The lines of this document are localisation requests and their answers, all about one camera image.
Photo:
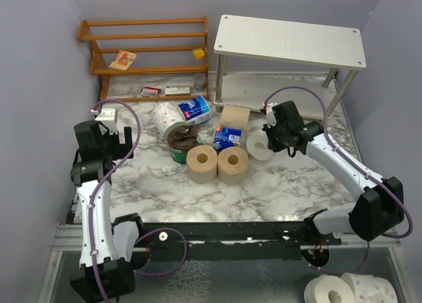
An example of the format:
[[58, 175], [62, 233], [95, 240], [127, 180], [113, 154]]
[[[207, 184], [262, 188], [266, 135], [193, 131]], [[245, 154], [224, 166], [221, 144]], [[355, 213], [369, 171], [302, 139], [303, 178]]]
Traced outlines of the brown roll back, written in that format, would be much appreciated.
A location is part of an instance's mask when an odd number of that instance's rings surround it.
[[220, 125], [246, 131], [250, 112], [251, 109], [248, 107], [225, 105], [222, 111]]

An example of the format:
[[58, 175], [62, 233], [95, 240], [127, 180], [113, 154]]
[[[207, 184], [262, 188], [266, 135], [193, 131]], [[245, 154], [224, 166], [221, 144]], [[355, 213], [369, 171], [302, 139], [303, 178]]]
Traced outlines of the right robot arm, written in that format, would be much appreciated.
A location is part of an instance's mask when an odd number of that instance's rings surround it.
[[297, 152], [310, 157], [340, 181], [355, 200], [351, 207], [312, 215], [313, 222], [303, 227], [303, 237], [309, 244], [318, 244], [332, 233], [354, 233], [372, 241], [404, 220], [404, 190], [396, 177], [386, 179], [371, 171], [335, 143], [320, 123], [305, 123], [292, 101], [271, 103], [265, 112], [263, 131], [270, 150], [287, 150], [290, 157]]

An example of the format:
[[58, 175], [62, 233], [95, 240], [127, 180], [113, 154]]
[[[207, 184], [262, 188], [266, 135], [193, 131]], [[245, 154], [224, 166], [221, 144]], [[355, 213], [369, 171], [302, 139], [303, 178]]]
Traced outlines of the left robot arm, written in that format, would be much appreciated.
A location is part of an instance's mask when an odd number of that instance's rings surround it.
[[120, 143], [117, 125], [91, 120], [74, 127], [78, 150], [71, 180], [81, 204], [82, 252], [70, 285], [85, 302], [103, 302], [135, 290], [133, 248], [146, 237], [137, 213], [111, 219], [111, 174], [116, 161], [133, 158], [132, 130], [124, 128]]

